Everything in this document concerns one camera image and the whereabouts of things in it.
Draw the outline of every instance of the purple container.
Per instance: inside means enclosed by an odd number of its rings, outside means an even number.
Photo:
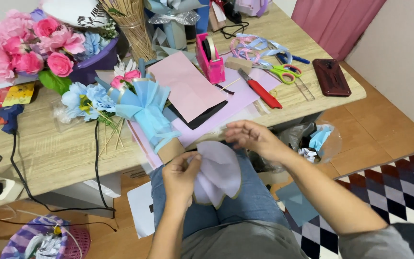
[[[113,70],[118,63],[116,46],[118,39],[119,37],[112,39],[97,55],[75,64],[73,72],[69,75],[71,81],[89,85],[96,82],[95,70]],[[38,77],[38,74],[29,75],[26,72],[17,72],[17,74],[24,77]]]

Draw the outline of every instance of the red utility knife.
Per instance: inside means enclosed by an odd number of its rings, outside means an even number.
[[[252,88],[261,97],[261,99],[263,99],[263,101],[269,105],[269,107],[271,107],[271,109],[282,109],[282,105],[279,103],[279,101],[274,98],[268,91],[266,91],[257,81],[249,77],[248,74],[242,70],[242,68],[239,68],[238,72],[239,75],[241,75],[241,77],[244,78],[244,80],[247,82],[248,86],[250,86],[250,88]]]

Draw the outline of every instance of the wooden skewer bundle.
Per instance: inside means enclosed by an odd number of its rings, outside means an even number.
[[[105,11],[118,23],[127,40],[132,45],[134,59],[143,58],[145,61],[155,59],[151,41],[146,32],[143,14],[143,0],[100,0]]]

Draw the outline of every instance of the gray shirt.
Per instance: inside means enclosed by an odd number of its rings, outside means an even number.
[[[340,236],[344,259],[414,259],[397,230],[386,229]],[[182,242],[182,259],[307,259],[293,233],[266,221],[247,220],[200,230]]]

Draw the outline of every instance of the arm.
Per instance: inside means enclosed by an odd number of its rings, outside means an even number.
[[[227,127],[227,142],[237,142],[235,147],[248,148],[267,160],[282,163],[301,192],[337,234],[379,230],[387,226],[362,200],[285,146],[266,127],[251,121],[233,122]]]
[[[193,160],[186,166],[186,160],[192,156]],[[186,152],[162,169],[167,199],[148,254],[149,259],[180,258],[184,217],[192,203],[194,178],[200,167],[201,155]]]

